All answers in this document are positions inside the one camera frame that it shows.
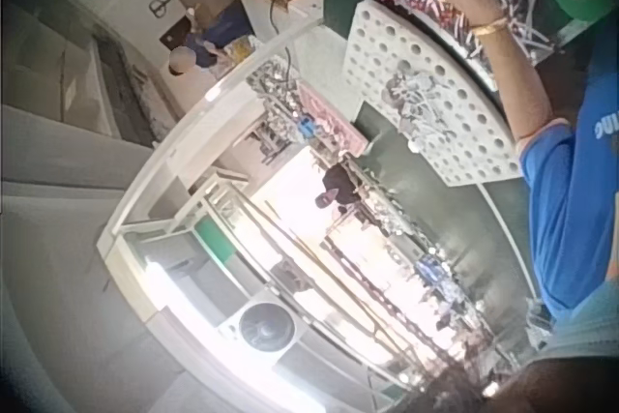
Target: person in black shirt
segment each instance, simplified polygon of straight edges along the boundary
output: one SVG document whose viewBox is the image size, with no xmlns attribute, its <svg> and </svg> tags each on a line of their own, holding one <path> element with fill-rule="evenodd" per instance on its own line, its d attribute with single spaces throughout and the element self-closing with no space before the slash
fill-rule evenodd
<svg viewBox="0 0 619 413">
<path fill-rule="evenodd" d="M 348 171 L 340 163 L 331 166 L 322 178 L 325 192 L 316 197 L 318 208 L 327 208 L 334 200 L 340 206 L 347 206 L 361 200 L 357 194 L 357 186 L 350 180 Z"/>
</svg>

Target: black shirt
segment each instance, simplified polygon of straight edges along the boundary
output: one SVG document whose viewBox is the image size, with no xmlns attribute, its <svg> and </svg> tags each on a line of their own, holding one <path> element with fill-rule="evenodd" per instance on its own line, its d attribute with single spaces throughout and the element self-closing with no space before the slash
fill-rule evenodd
<svg viewBox="0 0 619 413">
<path fill-rule="evenodd" d="M 357 187 L 350 180 L 344 167 L 339 163 L 327 169 L 322 178 L 322 184 L 327 191 L 331 189 L 338 190 L 336 202 L 339 205 L 350 205 L 351 203 L 361 200 L 361 197 L 355 192 Z"/>
</svg>

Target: fan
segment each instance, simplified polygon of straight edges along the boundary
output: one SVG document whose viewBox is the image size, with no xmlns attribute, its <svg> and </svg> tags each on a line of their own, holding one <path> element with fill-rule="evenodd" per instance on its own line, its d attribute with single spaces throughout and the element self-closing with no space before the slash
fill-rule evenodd
<svg viewBox="0 0 619 413">
<path fill-rule="evenodd" d="M 239 320 L 241 337 L 261 352 L 277 352 L 294 338 L 294 320 L 279 305 L 258 304 L 250 307 Z"/>
</svg>

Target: white perforated board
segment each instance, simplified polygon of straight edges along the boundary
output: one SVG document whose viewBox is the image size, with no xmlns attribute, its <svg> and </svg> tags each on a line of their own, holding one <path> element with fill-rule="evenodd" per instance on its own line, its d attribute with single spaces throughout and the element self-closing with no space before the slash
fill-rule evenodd
<svg viewBox="0 0 619 413">
<path fill-rule="evenodd" d="M 456 139 L 433 135 L 422 155 L 448 186 L 502 181 L 520 176 L 507 124 L 476 82 L 435 41 L 380 4 L 357 5 L 343 75 L 366 102 L 396 127 L 398 112 L 381 98 L 398 69 L 432 73 L 440 88 L 443 119 Z"/>
</svg>

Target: bracelet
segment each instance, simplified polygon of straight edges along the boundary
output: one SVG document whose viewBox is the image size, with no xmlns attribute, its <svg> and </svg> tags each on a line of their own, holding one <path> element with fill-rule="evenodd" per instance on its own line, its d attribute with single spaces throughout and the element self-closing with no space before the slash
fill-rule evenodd
<svg viewBox="0 0 619 413">
<path fill-rule="evenodd" d="M 500 31 L 501 29 L 507 27 L 508 23 L 509 19 L 506 16 L 501 16 L 499 19 L 495 19 L 489 24 L 475 26 L 474 28 L 471 28 L 471 31 L 479 38 L 480 36 L 487 36 L 488 34 L 493 34 Z"/>
</svg>

